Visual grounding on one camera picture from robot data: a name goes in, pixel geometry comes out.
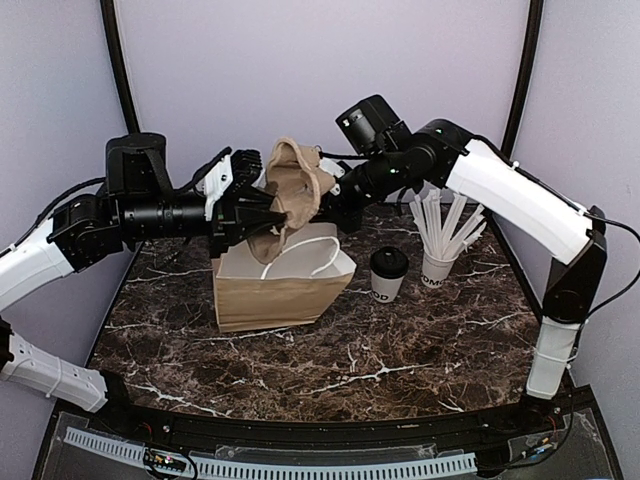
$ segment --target bag handle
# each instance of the bag handle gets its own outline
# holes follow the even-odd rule
[[[301,245],[308,245],[309,243],[314,243],[314,242],[322,242],[324,240],[331,240],[333,243],[335,243],[336,245],[336,251],[333,252],[333,255],[331,255],[331,258],[329,259],[329,261],[327,263],[325,263],[324,265],[322,265],[319,268],[316,268],[313,272],[311,272],[311,277],[313,277],[314,275],[322,272],[323,270],[326,270],[327,268],[329,268],[331,265],[333,265],[333,262],[336,261],[336,258],[338,258],[338,255],[340,254],[340,242],[338,241],[338,239],[336,237],[315,237],[315,238],[307,238],[306,240],[303,240],[301,242],[298,242],[294,245],[291,245],[290,247],[285,248],[282,253],[280,254],[280,256],[278,258],[282,258],[282,256],[287,253],[290,252],[291,250],[293,250],[296,247],[299,247]],[[264,267],[264,270],[262,271],[262,275],[260,276],[260,280],[266,280],[267,278],[267,274],[269,273],[269,270],[271,270],[271,267],[273,266],[273,264],[278,260],[278,258],[276,258],[273,262],[271,262],[269,265],[267,265],[266,267]]]

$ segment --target floor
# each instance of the floor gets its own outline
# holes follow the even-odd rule
[[[122,374],[136,404],[242,419],[400,419],[518,400],[538,323],[488,229],[437,290],[420,282],[410,215],[371,207],[341,241],[358,268],[317,322],[238,334],[218,331],[206,241],[179,256],[179,240],[148,243],[91,368]],[[411,262],[391,304],[369,292],[369,255],[385,245]]]

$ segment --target black cup lid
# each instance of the black cup lid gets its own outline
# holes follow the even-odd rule
[[[382,247],[371,255],[371,271],[390,280],[404,277],[409,270],[409,259],[396,247]]]

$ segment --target perforated metal strip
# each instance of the perforated metal strip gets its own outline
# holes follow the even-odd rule
[[[145,447],[141,444],[127,443],[71,427],[67,428],[64,441],[97,455],[144,468],[142,458]],[[473,453],[414,462],[348,467],[249,464],[215,460],[198,455],[191,455],[191,459],[198,466],[200,480],[423,480],[477,471]],[[177,475],[170,469],[158,467],[158,470]],[[189,465],[181,476],[191,478],[192,470]]]

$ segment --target tan cloth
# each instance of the tan cloth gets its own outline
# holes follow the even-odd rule
[[[276,142],[267,164],[265,190],[275,195],[271,210],[287,214],[284,227],[251,237],[249,247],[262,264],[275,260],[289,235],[318,213],[320,199],[335,185],[335,178],[320,169],[317,148],[298,145],[291,138]]]

